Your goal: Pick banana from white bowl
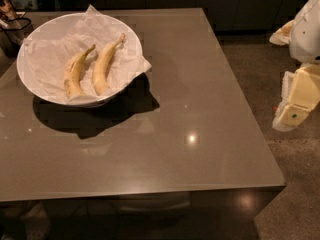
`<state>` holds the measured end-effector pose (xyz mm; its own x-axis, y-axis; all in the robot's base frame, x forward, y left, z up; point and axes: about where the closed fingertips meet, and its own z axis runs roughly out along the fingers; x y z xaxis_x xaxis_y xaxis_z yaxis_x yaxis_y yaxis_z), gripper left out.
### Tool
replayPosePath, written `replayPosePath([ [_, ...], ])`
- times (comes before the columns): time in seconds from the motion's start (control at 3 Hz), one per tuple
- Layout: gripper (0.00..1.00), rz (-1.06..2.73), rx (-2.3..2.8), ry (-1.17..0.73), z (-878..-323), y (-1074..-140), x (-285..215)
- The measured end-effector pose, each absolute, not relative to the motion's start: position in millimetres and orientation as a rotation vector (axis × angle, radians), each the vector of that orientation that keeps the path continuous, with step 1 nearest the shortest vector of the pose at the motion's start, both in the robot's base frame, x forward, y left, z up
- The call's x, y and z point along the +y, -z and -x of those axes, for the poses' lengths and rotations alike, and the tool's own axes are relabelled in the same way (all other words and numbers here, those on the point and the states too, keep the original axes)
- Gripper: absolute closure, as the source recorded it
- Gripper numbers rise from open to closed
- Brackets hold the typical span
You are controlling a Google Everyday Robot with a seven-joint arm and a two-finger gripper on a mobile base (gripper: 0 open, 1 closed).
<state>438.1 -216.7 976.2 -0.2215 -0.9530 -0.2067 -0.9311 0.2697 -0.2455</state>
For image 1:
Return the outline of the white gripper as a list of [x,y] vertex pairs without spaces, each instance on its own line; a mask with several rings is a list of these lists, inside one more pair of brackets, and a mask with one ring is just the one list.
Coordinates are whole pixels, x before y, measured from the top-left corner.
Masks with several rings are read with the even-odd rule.
[[282,101],[272,127],[288,132],[297,128],[320,102],[320,0],[308,0],[291,20],[269,38],[283,46],[289,43],[290,56],[303,63],[294,73],[286,71],[282,80]]

